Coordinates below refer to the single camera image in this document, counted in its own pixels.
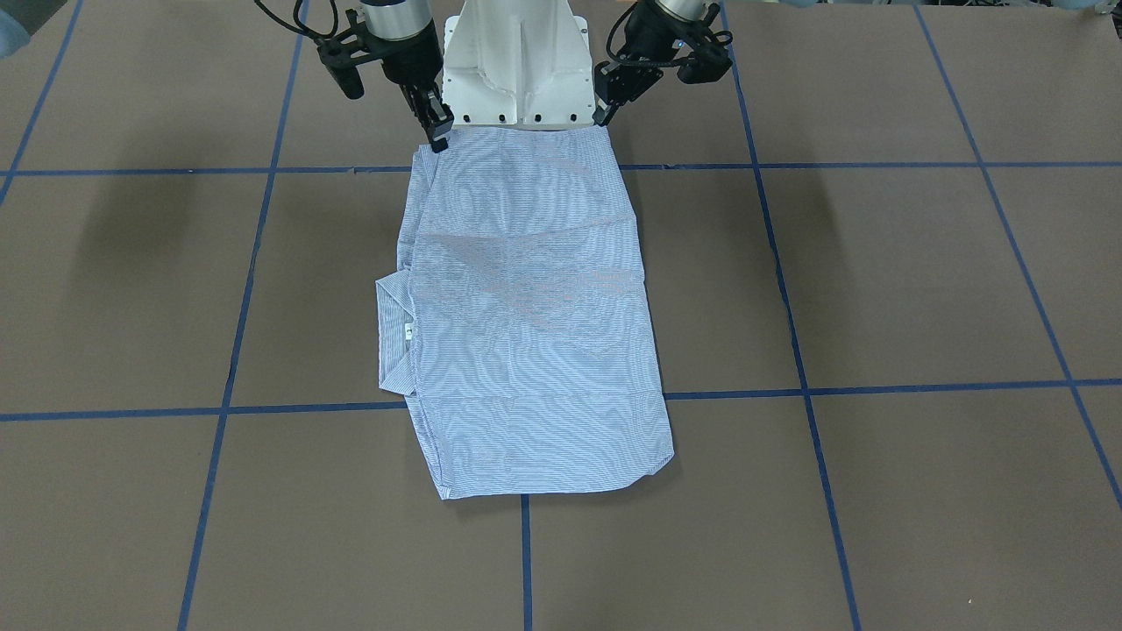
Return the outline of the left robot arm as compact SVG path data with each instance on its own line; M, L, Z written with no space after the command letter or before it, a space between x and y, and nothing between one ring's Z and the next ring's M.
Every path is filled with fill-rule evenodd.
M714 1L637 1L614 21L606 60L594 67L594 124L606 127L672 71L681 83L715 83L732 68L730 31L714 31Z

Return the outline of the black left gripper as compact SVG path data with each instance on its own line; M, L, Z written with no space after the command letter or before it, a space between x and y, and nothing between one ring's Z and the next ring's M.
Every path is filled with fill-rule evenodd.
M717 28L717 1L636 1L611 24L605 60L594 67L594 124L606 127L620 103L644 95L665 73L684 84L712 83L732 68L734 34Z

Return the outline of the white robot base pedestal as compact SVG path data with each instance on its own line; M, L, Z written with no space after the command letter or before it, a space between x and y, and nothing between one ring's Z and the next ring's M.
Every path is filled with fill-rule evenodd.
M456 129L594 125L588 22L565 1L466 1L444 21L442 91Z

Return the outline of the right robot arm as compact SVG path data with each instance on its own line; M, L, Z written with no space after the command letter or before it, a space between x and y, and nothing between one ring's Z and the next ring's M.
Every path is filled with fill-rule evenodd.
M342 31L312 37L337 86L348 99L360 99L365 86L359 67L378 61L386 79L401 88L431 150L445 150L454 116L438 86L444 52L429 1L361 1L344 17Z

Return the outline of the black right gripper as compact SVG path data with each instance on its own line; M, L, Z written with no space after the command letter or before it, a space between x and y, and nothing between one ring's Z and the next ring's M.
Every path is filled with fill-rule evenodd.
M454 115L436 82L444 54L431 8L360 7L344 17L342 31L318 36L320 61L337 86L350 100L360 99L365 88L359 67L379 61L384 75L403 91L431 150L445 150Z

